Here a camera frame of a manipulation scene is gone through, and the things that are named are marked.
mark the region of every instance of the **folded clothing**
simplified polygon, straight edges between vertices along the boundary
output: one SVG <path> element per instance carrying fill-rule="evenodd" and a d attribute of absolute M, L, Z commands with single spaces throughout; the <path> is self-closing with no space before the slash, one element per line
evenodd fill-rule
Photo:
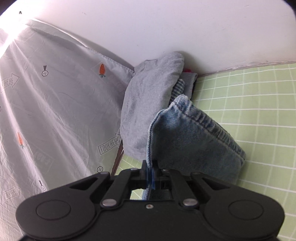
<path fill-rule="evenodd" d="M 192 97 L 192 92 L 194 88 L 194 82 L 196 81 L 197 73 L 192 72 L 182 72 L 180 79 L 185 83 L 183 94 L 186 95 L 189 99 Z"/>
<path fill-rule="evenodd" d="M 169 105 L 184 92 L 185 82 L 182 79 L 178 79 L 177 83 L 173 87 L 172 94 L 170 96 Z"/>
<path fill-rule="evenodd" d="M 121 110 L 120 134 L 127 155 L 138 160 L 146 158 L 151 121 L 160 110 L 168 107 L 183 67 L 184 57 L 180 53 L 146 60 L 135 67 Z"/>
<path fill-rule="evenodd" d="M 202 172 L 235 183 L 245 156 L 226 130 L 187 96 L 179 95 L 149 127 L 146 161 L 152 178 L 143 198 L 153 189 L 152 160 L 160 169 L 175 169 L 183 175 Z"/>

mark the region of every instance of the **denim fabric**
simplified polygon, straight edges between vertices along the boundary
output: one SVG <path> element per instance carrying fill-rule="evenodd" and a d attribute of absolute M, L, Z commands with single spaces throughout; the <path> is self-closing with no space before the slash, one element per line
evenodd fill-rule
<path fill-rule="evenodd" d="M 183 94 L 184 87 L 185 87 L 184 80 L 178 79 L 177 83 L 173 87 L 173 91 L 170 96 L 170 102 L 168 105 L 170 105 L 179 95 Z"/>
<path fill-rule="evenodd" d="M 147 166 L 153 189 L 152 160 L 160 169 L 175 169 L 183 175 L 202 172 L 235 183 L 244 163 L 245 152 L 230 134 L 185 95 L 158 112 L 148 131 Z"/>

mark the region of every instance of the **metal pin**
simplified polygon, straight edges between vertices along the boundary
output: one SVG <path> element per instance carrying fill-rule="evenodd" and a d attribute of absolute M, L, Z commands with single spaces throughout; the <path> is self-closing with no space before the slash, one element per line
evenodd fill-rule
<path fill-rule="evenodd" d="M 147 204 L 145 207 L 146 207 L 147 209 L 153 209 L 153 208 L 154 208 L 154 206 L 153 206 L 152 204 Z"/>
<path fill-rule="evenodd" d="M 108 198 L 108 199 L 105 199 L 102 201 L 102 205 L 104 207 L 113 207 L 117 204 L 116 200 L 115 199 L 112 199 L 112 198 Z"/>
<path fill-rule="evenodd" d="M 186 198 L 183 200 L 184 206 L 192 207 L 198 204 L 198 201 L 194 198 Z"/>

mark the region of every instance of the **carrot print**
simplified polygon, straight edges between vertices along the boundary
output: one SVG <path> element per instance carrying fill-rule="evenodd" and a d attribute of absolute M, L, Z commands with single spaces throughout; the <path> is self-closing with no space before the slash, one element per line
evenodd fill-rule
<path fill-rule="evenodd" d="M 20 146 L 24 149 L 24 143 L 22 141 L 22 138 L 20 137 L 20 133 L 18 132 L 18 137 L 19 137 L 19 142 L 20 142 Z"/>
<path fill-rule="evenodd" d="M 105 70 L 105 66 L 103 64 L 101 64 L 100 66 L 100 77 L 103 78 L 103 77 L 106 77 L 104 74 L 106 73 L 106 70 Z"/>

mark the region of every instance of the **white fabric sheet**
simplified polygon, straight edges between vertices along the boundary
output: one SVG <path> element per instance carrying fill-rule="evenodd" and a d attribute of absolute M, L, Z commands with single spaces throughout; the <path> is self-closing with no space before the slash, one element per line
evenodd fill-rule
<path fill-rule="evenodd" d="M 15 39 L 0 29 L 0 240 L 21 230 L 26 198 L 111 171 L 133 71 L 70 36 L 30 22 Z"/>

